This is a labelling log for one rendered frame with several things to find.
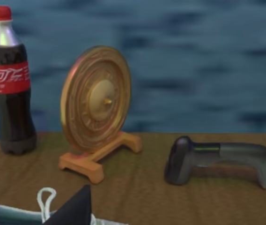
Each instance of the cola liquid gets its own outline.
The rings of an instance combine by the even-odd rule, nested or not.
[[[11,10],[0,6],[0,146],[23,154],[36,146],[30,113],[30,73],[25,46],[11,26]]]

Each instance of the black object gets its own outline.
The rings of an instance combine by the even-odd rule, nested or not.
[[[90,225],[91,194],[90,186],[85,185],[43,225]]]
[[[10,19],[10,8],[0,6],[0,146],[5,153],[23,154],[35,148],[37,137],[27,52]]]
[[[248,165],[257,170],[258,181],[266,189],[266,147],[249,143],[194,143],[188,136],[178,138],[170,151],[164,178],[171,184],[188,182],[192,166],[214,163]]]

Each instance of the brown tabletop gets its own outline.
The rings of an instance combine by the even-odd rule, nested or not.
[[[195,168],[185,186],[164,182],[170,147],[179,134],[138,134],[143,152],[112,153],[102,161],[105,179],[91,186],[98,218],[130,225],[266,225],[266,190],[253,169],[215,165]],[[196,142],[246,142],[266,146],[266,135],[196,134]],[[43,133],[39,147],[17,157],[0,151],[0,204],[37,210],[37,192],[57,190],[51,210],[58,209],[87,178],[58,169],[58,158],[71,148],[61,133]]]

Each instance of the stand foot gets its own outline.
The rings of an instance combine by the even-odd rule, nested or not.
[[[141,139],[138,136],[120,132],[118,136],[105,145],[104,147],[94,151],[91,154],[82,154],[74,156],[71,153],[66,153],[59,158],[59,169],[70,169],[88,177],[91,183],[98,184],[104,179],[102,165],[97,161],[113,152],[119,146],[125,145],[134,153],[139,153],[142,149]]]

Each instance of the red bottle cap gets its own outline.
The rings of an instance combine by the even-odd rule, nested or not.
[[[11,9],[8,6],[0,6],[0,21],[12,20]]]

